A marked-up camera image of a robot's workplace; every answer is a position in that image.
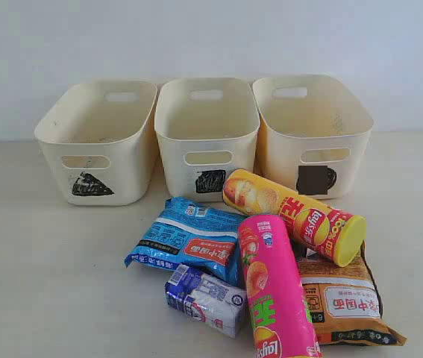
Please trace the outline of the blue noodle packet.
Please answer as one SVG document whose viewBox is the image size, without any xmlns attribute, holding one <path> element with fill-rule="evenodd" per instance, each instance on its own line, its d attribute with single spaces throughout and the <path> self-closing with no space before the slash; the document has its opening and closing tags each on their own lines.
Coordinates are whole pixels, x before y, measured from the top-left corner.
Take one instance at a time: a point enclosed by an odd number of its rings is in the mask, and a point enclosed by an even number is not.
<svg viewBox="0 0 423 358">
<path fill-rule="evenodd" d="M 238 227 L 241 214 L 170 198 L 151 227 L 124 259 L 168 271 L 180 264 L 243 287 Z"/>
</svg>

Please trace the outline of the yellow Lays chips can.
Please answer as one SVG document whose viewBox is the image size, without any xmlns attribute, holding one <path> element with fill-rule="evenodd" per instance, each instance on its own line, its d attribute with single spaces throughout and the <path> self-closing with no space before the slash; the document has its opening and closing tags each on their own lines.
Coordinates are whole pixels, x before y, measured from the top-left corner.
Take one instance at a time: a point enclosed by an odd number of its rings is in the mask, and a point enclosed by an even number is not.
<svg viewBox="0 0 423 358">
<path fill-rule="evenodd" d="M 292 239 L 339 267 L 355 258 L 366 238 L 364 217 L 330 207 L 244 169 L 235 170 L 225 181 L 223 201 L 248 216 L 280 216 Z"/>
</svg>

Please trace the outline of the blue white milk carton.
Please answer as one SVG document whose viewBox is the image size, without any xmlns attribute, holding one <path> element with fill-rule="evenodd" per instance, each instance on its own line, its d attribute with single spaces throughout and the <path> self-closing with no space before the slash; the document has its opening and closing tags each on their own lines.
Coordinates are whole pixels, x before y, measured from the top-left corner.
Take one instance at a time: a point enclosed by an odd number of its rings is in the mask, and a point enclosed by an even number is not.
<svg viewBox="0 0 423 358">
<path fill-rule="evenodd" d="M 231 338 L 245 323 L 247 296 L 243 289 L 180 264 L 165 285 L 167 304 Z"/>
</svg>

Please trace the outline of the pink Lays chips can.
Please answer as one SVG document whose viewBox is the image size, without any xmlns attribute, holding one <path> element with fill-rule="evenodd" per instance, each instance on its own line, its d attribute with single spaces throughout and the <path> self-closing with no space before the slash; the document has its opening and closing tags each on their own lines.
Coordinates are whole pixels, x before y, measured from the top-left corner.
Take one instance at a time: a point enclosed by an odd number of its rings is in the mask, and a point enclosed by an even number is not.
<svg viewBox="0 0 423 358">
<path fill-rule="evenodd" d="M 249 216 L 238 239 L 256 356 L 322 357 L 283 219 Z"/>
</svg>

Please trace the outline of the orange noodle packet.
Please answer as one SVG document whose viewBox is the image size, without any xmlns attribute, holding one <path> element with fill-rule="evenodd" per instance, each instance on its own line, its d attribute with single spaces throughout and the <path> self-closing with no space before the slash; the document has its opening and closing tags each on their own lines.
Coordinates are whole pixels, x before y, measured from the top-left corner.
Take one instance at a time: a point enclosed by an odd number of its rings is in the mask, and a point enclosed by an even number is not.
<svg viewBox="0 0 423 358">
<path fill-rule="evenodd" d="M 383 309 L 365 245 L 341 268 L 292 243 L 305 299 L 320 345 L 403 346 L 407 338 L 382 319 Z"/>
</svg>

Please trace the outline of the cream bin square mark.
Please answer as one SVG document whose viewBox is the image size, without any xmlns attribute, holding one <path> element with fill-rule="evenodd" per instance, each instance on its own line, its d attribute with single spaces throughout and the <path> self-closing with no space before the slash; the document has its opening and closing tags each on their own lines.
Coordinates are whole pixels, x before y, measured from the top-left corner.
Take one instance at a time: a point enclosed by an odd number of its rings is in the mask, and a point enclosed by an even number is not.
<svg viewBox="0 0 423 358">
<path fill-rule="evenodd" d="M 180 78 L 162 85 L 154 130 L 170 195 L 221 201 L 229 175 L 253 169 L 259 128 L 246 81 Z"/>
</svg>

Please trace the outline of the cream bin circle mark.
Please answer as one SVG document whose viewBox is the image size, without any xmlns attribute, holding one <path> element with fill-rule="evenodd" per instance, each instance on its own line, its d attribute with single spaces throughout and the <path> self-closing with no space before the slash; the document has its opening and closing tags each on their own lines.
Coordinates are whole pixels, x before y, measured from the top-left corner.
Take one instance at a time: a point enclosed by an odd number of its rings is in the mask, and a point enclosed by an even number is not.
<svg viewBox="0 0 423 358">
<path fill-rule="evenodd" d="M 257 161 L 261 175 L 290 189 L 327 168 L 317 199 L 349 193 L 374 125 L 357 97 L 327 75 L 259 78 L 251 86 L 260 113 Z"/>
</svg>

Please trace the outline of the cream bin triangle mark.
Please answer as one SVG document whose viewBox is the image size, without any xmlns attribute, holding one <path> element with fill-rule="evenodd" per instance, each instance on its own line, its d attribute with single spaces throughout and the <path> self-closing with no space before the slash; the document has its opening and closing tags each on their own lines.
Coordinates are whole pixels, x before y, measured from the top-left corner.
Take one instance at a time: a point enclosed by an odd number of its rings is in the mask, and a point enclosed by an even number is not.
<svg viewBox="0 0 423 358">
<path fill-rule="evenodd" d="M 51 173 L 74 205 L 123 206 L 144 196 L 159 154 L 158 88 L 103 80 L 70 87 L 34 130 Z"/>
</svg>

